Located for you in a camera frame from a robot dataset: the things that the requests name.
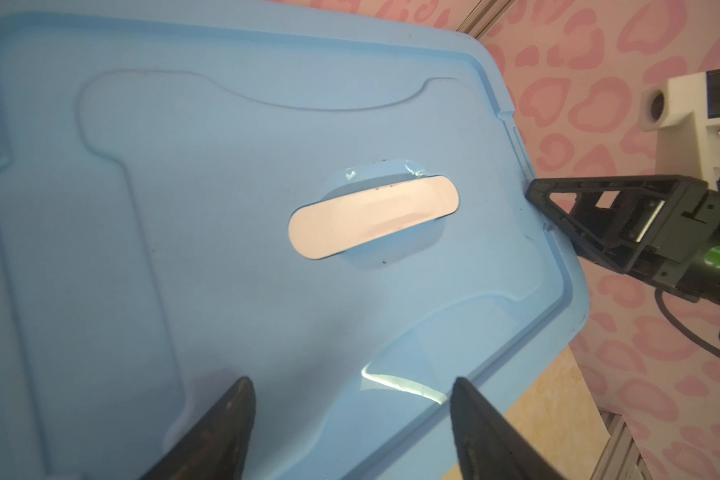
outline metal frame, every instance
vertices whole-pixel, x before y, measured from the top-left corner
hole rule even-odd
[[[456,31],[479,40],[513,3],[514,0],[480,0]]]

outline blue plastic lid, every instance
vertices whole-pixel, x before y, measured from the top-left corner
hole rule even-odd
[[[507,408],[589,305],[512,112],[462,34],[0,0],[0,480],[138,478],[243,375],[246,480],[439,478],[454,378]],[[433,175],[449,216],[288,241],[301,206]]]

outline tan floor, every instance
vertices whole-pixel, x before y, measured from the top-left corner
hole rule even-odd
[[[609,438],[569,348],[544,370],[505,416],[568,480],[589,480]],[[442,480],[461,480],[458,466]]]

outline pink wall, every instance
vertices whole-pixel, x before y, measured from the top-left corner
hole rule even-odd
[[[477,3],[286,1],[450,29]],[[540,177],[652,174],[656,137],[636,127],[640,93],[720,68],[720,0],[517,0],[482,43]],[[656,480],[720,480],[720,360],[674,330],[643,284],[584,271],[592,310],[571,348],[596,402],[624,415]],[[667,304],[719,345],[719,307]]]
[[[273,0],[455,30],[478,0]]]

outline black cable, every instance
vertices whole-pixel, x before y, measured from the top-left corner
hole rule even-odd
[[[672,326],[674,326],[676,329],[678,329],[683,335],[688,337],[688,340],[694,342],[704,350],[708,351],[709,353],[713,354],[717,358],[720,359],[720,349],[717,347],[712,346],[711,344],[707,343],[703,338],[692,332],[688,329],[685,325],[681,323],[677,319],[676,316],[670,312],[670,309],[666,308],[666,304],[664,303],[664,297],[663,297],[663,291],[661,289],[656,289],[656,292],[654,293],[654,297],[656,298],[656,304],[659,307],[659,310],[663,313],[664,317],[672,323]]]

